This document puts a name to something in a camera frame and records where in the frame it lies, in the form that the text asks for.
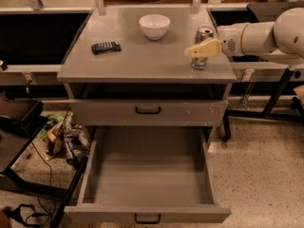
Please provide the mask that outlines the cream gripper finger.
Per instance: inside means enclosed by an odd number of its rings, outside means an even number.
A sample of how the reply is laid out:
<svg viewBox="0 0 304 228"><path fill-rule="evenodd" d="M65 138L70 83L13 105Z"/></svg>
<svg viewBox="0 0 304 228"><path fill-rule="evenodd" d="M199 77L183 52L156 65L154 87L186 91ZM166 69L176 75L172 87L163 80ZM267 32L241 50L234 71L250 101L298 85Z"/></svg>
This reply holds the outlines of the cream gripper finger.
<svg viewBox="0 0 304 228"><path fill-rule="evenodd" d="M221 53L221 41L208 38L199 44L188 47L184 53L191 58L213 57Z"/></svg>

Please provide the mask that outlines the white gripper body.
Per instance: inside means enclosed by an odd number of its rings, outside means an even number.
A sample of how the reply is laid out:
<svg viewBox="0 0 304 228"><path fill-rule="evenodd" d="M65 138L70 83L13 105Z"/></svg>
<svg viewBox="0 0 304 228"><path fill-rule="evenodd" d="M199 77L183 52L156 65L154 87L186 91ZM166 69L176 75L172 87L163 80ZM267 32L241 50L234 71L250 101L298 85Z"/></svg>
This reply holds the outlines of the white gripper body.
<svg viewBox="0 0 304 228"><path fill-rule="evenodd" d="M236 23L230 26L218 27L218 38L221 41L222 52L227 56L244 56L242 49L243 32L248 23Z"/></svg>

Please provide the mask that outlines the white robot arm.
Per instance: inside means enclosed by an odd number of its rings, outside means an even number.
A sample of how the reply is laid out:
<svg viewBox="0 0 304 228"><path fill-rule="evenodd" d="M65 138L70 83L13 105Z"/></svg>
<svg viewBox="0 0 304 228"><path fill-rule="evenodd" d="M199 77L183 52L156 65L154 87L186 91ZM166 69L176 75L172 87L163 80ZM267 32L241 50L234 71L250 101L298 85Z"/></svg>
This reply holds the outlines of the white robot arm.
<svg viewBox="0 0 304 228"><path fill-rule="evenodd" d="M304 9L281 13L274 22L236 23L218 27L218 38L208 38L188 47L191 58L257 56L282 65L304 63Z"/></svg>

